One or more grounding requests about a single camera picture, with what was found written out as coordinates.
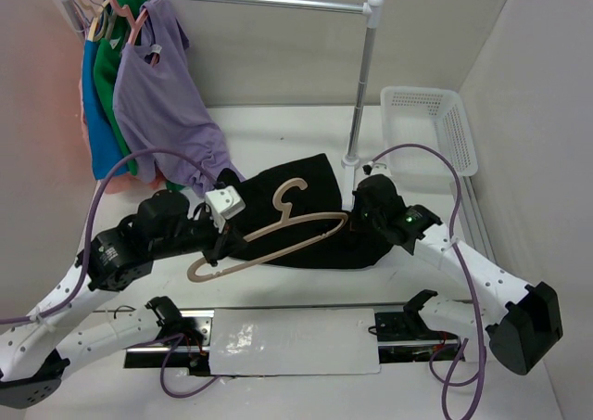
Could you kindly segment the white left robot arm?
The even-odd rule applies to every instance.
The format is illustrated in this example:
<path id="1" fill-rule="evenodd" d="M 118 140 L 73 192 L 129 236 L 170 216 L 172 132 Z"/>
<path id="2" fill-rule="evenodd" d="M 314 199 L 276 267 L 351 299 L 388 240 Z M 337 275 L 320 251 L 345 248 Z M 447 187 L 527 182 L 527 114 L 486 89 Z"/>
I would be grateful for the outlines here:
<path id="1" fill-rule="evenodd" d="M 154 297 L 134 312 L 83 330 L 82 322 L 133 282 L 151 274 L 155 261 L 202 252 L 221 258 L 229 221 L 245 207 L 228 186 L 210 191 L 190 216 L 188 198 L 159 191 L 136 213 L 85 241 L 61 282 L 1 336 L 1 403 L 24 410 L 44 401 L 84 366 L 137 344 L 201 347 L 196 322 L 168 297 Z"/>

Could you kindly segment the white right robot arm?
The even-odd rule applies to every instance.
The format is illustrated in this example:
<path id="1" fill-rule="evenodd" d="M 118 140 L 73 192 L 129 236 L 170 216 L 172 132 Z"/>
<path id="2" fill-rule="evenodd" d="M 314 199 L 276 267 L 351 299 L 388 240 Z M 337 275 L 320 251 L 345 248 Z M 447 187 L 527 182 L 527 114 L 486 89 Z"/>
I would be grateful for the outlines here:
<path id="1" fill-rule="evenodd" d="M 475 290 L 478 311 L 434 290 L 417 294 L 404 317 L 409 335 L 424 338 L 432 331 L 446 331 L 469 338 L 480 319 L 490 351 L 517 375 L 527 375 L 561 339 L 560 304 L 551 286 L 533 286 L 451 236 L 448 226 L 425 206 L 406 205 L 385 175 L 364 179 L 353 195 L 356 223 Z"/>

